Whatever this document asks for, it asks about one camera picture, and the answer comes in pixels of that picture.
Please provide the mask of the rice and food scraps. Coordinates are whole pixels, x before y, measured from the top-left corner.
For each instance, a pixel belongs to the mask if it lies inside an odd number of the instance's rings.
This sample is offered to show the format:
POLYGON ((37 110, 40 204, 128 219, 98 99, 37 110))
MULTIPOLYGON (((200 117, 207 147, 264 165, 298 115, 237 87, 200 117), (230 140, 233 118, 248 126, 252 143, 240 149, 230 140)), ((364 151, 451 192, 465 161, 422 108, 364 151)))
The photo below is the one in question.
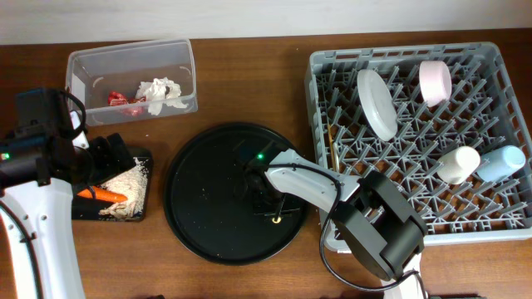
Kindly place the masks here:
POLYGON ((99 211, 101 216, 111 216, 119 220, 133 220, 144 210, 145 194, 148 187, 146 160, 134 158, 136 166, 103 183, 106 191, 126 196, 126 201, 114 203, 99 211))

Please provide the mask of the orange carrot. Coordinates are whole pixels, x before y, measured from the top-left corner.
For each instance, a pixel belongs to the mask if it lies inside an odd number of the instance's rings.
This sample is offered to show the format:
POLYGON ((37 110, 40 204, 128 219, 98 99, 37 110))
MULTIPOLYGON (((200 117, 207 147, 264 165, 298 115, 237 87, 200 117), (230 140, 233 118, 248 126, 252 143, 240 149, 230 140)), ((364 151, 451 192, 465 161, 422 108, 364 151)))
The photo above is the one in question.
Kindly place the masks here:
POLYGON ((107 203, 123 203, 128 200, 128 198, 123 194, 118 194, 98 187, 88 187, 83 189, 82 191, 78 192, 76 196, 83 199, 94 199, 107 203))

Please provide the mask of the red snack wrapper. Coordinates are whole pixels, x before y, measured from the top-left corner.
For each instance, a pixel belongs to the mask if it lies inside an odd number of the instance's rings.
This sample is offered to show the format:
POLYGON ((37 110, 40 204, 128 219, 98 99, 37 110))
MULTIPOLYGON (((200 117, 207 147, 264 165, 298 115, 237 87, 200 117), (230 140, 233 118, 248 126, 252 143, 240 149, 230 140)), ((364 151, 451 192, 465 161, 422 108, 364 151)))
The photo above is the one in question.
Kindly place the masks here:
POLYGON ((142 96, 140 98, 127 98, 119 92, 111 91, 108 95, 107 102, 108 106, 129 106, 126 108, 121 108, 120 113, 128 116, 137 117, 144 113, 144 107, 135 106, 135 104, 146 102, 146 97, 142 96))

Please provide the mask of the white napkin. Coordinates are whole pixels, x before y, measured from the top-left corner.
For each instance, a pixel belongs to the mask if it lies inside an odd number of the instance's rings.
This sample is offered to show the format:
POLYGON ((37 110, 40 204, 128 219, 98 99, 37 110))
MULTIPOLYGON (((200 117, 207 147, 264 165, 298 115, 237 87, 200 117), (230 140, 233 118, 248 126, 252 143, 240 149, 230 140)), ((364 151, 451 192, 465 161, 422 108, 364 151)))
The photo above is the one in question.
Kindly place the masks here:
POLYGON ((153 81, 142 81, 137 89, 135 98, 145 98, 150 102, 148 112, 151 115, 158 116, 163 105, 178 109, 187 109, 188 105, 179 99, 181 96, 180 84, 168 79, 167 77, 153 81))

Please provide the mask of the wooden chopstick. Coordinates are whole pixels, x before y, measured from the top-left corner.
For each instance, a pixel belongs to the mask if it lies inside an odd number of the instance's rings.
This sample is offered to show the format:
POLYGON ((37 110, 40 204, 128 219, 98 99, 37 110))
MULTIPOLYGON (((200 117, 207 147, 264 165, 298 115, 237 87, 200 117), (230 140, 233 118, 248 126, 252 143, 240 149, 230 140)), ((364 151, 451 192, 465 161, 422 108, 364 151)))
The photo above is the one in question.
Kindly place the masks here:
POLYGON ((327 129, 328 129, 328 141, 330 145, 330 151, 331 151, 331 161, 332 161, 332 169, 337 172, 339 170, 339 166, 337 163, 337 151, 335 147, 335 143, 333 141, 333 135, 332 135, 332 127, 329 123, 327 123, 327 129))

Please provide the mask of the grey plate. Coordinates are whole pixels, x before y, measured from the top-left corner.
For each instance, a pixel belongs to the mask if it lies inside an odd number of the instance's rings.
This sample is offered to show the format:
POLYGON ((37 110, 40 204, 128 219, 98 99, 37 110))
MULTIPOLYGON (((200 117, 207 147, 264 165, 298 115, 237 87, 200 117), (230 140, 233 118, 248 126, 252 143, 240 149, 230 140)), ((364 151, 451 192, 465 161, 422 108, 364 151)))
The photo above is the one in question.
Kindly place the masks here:
POLYGON ((357 87, 363 113, 377 137, 391 140, 397 133, 397 111, 392 95, 381 76, 373 70, 360 70, 357 87))

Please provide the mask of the white cup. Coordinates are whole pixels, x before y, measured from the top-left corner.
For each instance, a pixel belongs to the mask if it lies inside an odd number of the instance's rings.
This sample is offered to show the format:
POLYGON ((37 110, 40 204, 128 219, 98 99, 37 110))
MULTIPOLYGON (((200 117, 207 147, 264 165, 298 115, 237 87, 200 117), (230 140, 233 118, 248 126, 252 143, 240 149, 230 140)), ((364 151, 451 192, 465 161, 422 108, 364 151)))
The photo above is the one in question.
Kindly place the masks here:
POLYGON ((441 156, 442 166, 436 171, 448 184, 462 184, 480 165, 480 154, 470 146, 461 146, 441 156))

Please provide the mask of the light blue cup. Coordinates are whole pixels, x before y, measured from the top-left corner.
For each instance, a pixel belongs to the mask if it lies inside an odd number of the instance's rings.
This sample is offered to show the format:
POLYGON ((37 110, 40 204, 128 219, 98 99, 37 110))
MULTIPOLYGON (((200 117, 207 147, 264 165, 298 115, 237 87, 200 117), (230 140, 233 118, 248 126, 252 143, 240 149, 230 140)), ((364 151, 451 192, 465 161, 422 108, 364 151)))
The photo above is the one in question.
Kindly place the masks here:
POLYGON ((525 166, 526 157, 521 149, 506 145, 481 156, 477 175, 486 182, 499 182, 525 166))

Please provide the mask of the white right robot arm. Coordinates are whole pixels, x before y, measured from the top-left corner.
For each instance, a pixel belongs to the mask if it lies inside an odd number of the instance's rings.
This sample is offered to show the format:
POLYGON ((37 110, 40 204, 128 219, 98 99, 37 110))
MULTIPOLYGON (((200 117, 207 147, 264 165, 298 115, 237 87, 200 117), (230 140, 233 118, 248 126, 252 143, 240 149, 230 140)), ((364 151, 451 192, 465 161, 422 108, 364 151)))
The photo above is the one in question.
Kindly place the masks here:
POLYGON ((385 282, 378 292, 428 296, 420 272, 408 268, 420 257, 428 228, 385 174, 340 174, 279 145, 237 145, 234 152, 250 189, 277 198, 290 194, 326 212, 321 234, 330 225, 337 228, 352 255, 385 282))

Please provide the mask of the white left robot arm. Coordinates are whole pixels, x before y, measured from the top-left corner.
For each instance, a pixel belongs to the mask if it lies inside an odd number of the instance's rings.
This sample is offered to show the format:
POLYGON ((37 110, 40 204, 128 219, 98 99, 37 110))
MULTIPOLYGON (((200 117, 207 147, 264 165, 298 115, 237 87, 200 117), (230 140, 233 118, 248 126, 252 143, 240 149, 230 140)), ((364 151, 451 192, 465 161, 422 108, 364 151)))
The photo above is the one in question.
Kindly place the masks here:
POLYGON ((39 88, 16 97, 18 125, 1 141, 1 220, 20 298, 85 296, 72 231, 76 194, 135 167, 118 134, 77 143, 84 104, 39 88))

